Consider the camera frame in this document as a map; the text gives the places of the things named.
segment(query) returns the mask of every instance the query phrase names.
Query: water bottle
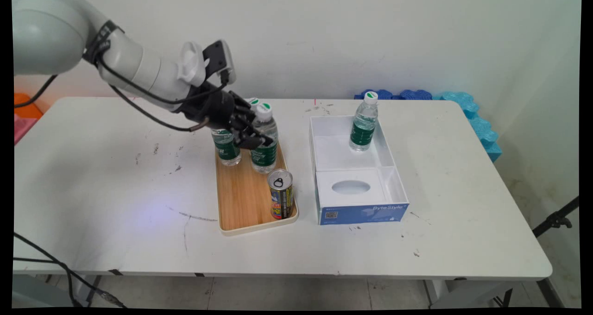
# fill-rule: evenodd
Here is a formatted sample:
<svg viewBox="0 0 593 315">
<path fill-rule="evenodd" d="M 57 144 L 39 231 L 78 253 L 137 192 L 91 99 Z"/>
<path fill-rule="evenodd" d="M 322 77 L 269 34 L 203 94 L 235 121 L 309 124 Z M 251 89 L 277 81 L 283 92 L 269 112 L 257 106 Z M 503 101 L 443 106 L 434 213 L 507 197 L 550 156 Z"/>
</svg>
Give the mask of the water bottle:
<svg viewBox="0 0 593 315">
<path fill-rule="evenodd" d="M 246 98 L 245 101 L 249 103 L 249 108 L 253 111 L 255 111 L 258 105 L 260 104 L 260 100 L 257 97 Z"/>
<path fill-rule="evenodd" d="M 221 163 L 227 167 L 241 162 L 241 150 L 233 141 L 233 134 L 225 129 L 212 130 L 212 139 Z"/>
<path fill-rule="evenodd" d="M 365 93 L 364 101 L 356 109 L 354 123 L 350 132 L 350 148 L 357 152 L 364 152 L 371 146 L 372 134 L 375 131 L 379 110 L 377 99 L 379 96 L 374 91 Z"/>
<path fill-rule="evenodd" d="M 253 127 L 274 141 L 269 146 L 260 145 L 251 151 L 253 169 L 260 174 L 267 174 L 276 167 L 276 147 L 278 145 L 278 128 L 271 116 L 271 106 L 261 103 L 256 106 L 256 119 Z"/>
</svg>

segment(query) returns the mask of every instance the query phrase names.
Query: tissue box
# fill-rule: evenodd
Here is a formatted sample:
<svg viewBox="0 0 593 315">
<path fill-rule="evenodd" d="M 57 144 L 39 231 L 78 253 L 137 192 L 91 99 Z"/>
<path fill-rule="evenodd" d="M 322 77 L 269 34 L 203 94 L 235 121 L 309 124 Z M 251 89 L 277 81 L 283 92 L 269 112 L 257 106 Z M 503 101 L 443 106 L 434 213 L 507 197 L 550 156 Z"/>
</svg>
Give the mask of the tissue box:
<svg viewBox="0 0 593 315">
<path fill-rule="evenodd" d="M 409 206 L 381 122 L 365 152 L 350 149 L 353 116 L 311 117 L 319 224 L 399 221 Z"/>
</svg>

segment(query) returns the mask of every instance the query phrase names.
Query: oval opening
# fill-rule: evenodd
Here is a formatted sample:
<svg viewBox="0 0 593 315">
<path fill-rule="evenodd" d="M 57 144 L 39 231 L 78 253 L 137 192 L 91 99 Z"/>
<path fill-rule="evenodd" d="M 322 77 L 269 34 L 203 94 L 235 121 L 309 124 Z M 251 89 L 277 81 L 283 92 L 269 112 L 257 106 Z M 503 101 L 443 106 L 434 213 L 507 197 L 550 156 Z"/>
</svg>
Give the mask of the oval opening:
<svg viewBox="0 0 593 315">
<path fill-rule="evenodd" d="M 332 190 L 343 195 L 358 195 L 367 192 L 371 186 L 362 181 L 341 181 L 332 185 Z"/>
</svg>

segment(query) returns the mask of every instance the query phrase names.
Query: beverage can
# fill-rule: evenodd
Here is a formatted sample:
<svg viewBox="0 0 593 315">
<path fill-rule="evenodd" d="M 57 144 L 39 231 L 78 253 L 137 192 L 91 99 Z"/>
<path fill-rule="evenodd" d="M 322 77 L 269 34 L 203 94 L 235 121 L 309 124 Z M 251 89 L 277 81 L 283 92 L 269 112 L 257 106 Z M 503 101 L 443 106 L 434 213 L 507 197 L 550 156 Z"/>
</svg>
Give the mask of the beverage can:
<svg viewBox="0 0 593 315">
<path fill-rule="evenodd" d="M 278 219 L 290 218 L 292 214 L 292 174 L 288 170 L 275 169 L 267 176 L 271 192 L 271 215 Z"/>
</svg>

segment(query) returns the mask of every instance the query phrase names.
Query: pink object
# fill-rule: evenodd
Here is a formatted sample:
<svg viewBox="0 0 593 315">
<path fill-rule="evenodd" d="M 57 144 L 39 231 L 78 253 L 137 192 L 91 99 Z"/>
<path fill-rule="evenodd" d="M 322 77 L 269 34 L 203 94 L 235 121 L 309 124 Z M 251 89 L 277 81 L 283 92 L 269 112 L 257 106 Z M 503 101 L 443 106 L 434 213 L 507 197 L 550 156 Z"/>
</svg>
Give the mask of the pink object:
<svg viewBox="0 0 593 315">
<path fill-rule="evenodd" d="M 31 127 L 36 123 L 37 119 L 35 118 L 21 118 L 14 115 L 14 144 L 16 145 L 19 140 L 31 129 Z"/>
</svg>

